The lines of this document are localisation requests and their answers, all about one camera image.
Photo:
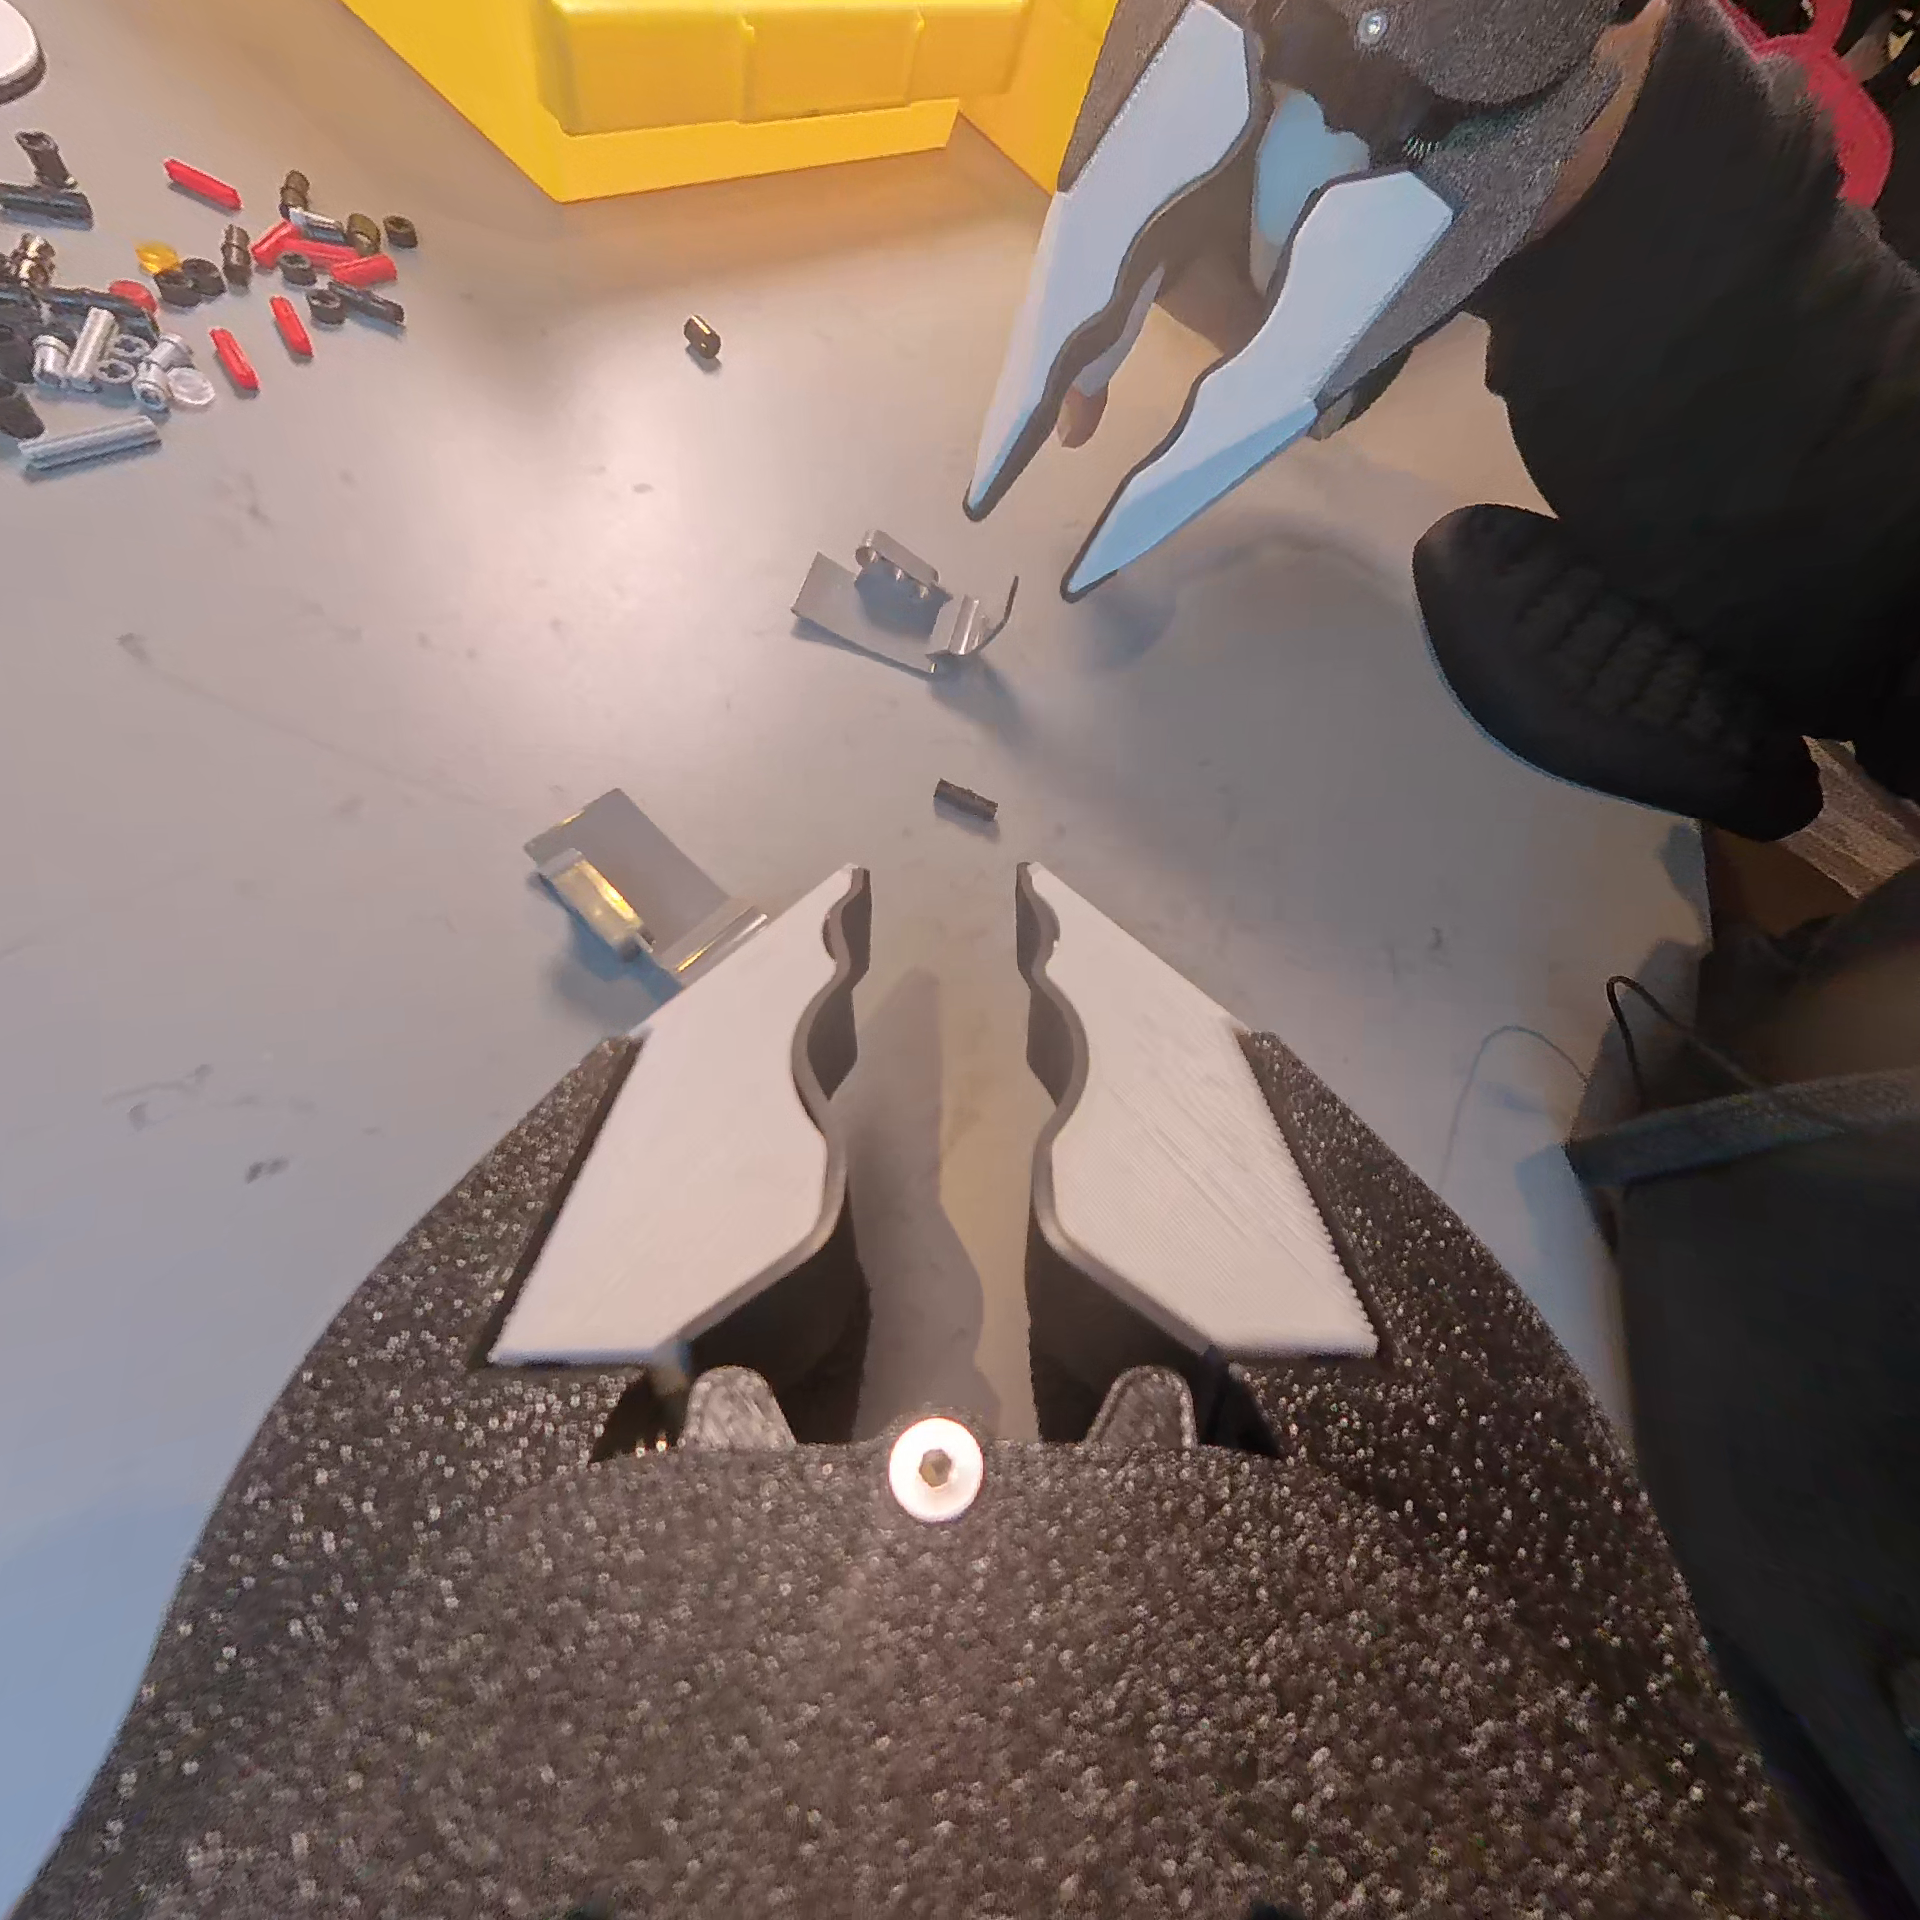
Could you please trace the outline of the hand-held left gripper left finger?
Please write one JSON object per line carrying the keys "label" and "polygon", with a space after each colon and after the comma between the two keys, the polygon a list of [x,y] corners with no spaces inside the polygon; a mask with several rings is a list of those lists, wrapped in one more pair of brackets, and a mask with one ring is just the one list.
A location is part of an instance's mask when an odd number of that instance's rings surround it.
{"label": "hand-held left gripper left finger", "polygon": [[871,933],[868,871],[838,868],[638,1028],[493,1364],[828,1360],[866,1299],[831,1092]]}

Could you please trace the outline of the yellow plastic parts bin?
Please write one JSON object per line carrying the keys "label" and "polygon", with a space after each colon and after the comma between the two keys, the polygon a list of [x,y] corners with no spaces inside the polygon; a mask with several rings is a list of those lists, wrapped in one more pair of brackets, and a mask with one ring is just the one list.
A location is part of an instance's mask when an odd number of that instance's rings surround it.
{"label": "yellow plastic parts bin", "polygon": [[349,1],[548,199],[922,152],[1016,73],[1018,1]]}

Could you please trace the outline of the person's right forearm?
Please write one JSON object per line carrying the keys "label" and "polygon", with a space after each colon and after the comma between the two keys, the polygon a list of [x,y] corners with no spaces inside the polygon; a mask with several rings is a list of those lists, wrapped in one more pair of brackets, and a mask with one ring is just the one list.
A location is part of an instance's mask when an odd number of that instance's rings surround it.
{"label": "person's right forearm", "polygon": [[1914,273],[1792,75],[1673,4],[1594,185],[1478,312],[1582,558],[1914,799]]}

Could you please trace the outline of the pile of small brick pins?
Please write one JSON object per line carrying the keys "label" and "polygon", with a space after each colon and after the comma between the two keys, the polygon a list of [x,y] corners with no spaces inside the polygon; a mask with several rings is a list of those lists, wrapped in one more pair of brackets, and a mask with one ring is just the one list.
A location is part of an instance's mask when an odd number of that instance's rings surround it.
{"label": "pile of small brick pins", "polygon": [[401,212],[335,217],[287,172],[270,222],[246,229],[236,182],[186,160],[162,164],[182,200],[224,215],[206,253],[132,241],[134,272],[103,284],[64,273],[60,241],[93,225],[93,206],[52,134],[13,132],[22,180],[5,180],[2,444],[30,477],[145,455],[164,422],[218,397],[260,396],[252,349],[224,303],[252,302],[278,351],[304,367],[317,336],[348,324],[399,334],[399,256],[420,246]]}

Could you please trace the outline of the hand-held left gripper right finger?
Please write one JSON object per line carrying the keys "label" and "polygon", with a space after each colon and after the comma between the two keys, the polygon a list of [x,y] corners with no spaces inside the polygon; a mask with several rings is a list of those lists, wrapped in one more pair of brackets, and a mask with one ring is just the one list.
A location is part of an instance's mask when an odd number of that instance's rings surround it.
{"label": "hand-held left gripper right finger", "polygon": [[1045,1245],[1189,1352],[1369,1360],[1378,1335],[1246,1031],[1038,861],[1015,878]]}

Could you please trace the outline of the red plastic canister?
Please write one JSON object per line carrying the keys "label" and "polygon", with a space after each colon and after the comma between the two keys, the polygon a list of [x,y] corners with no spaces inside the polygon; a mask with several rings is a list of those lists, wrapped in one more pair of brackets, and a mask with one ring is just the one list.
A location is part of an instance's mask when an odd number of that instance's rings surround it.
{"label": "red plastic canister", "polygon": [[1839,193],[1858,208],[1878,204],[1895,156],[1886,107],[1849,61],[1849,48],[1888,11],[1854,1],[1721,1],[1757,60],[1785,61],[1830,132]]}

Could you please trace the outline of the grey desk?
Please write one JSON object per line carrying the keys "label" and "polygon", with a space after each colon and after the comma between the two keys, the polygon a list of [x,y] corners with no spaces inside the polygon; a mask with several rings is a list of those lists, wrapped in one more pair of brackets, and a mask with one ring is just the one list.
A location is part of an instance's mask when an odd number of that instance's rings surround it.
{"label": "grey desk", "polygon": [[[1159,311],[1081,449],[960,512],[1041,193],[949,149],[562,208],[341,4],[32,4],[5,110],[96,208],[64,272],[210,252],[178,156],[401,212],[399,334],[136,460],[5,464],[5,1903],[98,1767],[185,1552],[359,1279],[665,983],[524,841],[629,790],[730,893],[873,881],[842,1085],[868,1432],[1033,1432],[1015,868],[1049,864],[1281,1033],[1624,1415],[1614,1273],[1561,1160],[1602,981],[1704,937],[1695,832],[1536,777],[1433,671],[1413,540],[1536,503],[1482,329],[1428,337],[1104,592],[1084,529],[1208,340]],[[716,367],[686,318],[722,336]],[[868,529],[1000,608],[940,678],[792,617]],[[940,777],[997,825],[932,805]]]}

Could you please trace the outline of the grey curved brick panel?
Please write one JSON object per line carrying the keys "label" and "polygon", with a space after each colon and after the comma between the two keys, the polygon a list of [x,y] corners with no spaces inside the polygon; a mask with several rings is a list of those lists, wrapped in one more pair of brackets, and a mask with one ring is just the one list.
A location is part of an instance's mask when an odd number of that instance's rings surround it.
{"label": "grey curved brick panel", "polygon": [[553,899],[618,961],[693,977],[767,917],[693,861],[622,788],[524,844]]}
{"label": "grey curved brick panel", "polygon": [[940,569],[905,544],[868,529],[852,566],[818,553],[792,601],[792,617],[866,655],[940,678],[980,653],[1007,624],[1018,581],[1004,606],[942,582]]}

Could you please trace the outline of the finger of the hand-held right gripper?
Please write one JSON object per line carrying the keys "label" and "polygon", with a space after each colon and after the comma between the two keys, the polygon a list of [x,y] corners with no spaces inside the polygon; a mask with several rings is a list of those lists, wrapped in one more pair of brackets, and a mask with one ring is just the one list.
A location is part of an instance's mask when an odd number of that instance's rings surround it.
{"label": "finger of the hand-held right gripper", "polygon": [[1076,601],[1132,566],[1301,438],[1360,336],[1453,222],[1409,168],[1340,179],[1310,200],[1258,329],[1189,401],[1100,516],[1063,576]]}
{"label": "finger of the hand-held right gripper", "polygon": [[1256,48],[1221,6],[1119,4],[1069,137],[969,479],[983,521],[1178,246],[1173,212],[1253,142]]}

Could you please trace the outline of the person's black hoodie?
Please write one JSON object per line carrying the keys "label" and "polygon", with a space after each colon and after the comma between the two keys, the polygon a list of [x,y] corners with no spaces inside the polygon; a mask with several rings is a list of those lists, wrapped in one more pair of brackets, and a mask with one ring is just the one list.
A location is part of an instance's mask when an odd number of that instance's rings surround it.
{"label": "person's black hoodie", "polygon": [[1917,868],[1617,976],[1608,1212],[1638,1467],[1727,1688],[1869,1915],[1917,1905]]}

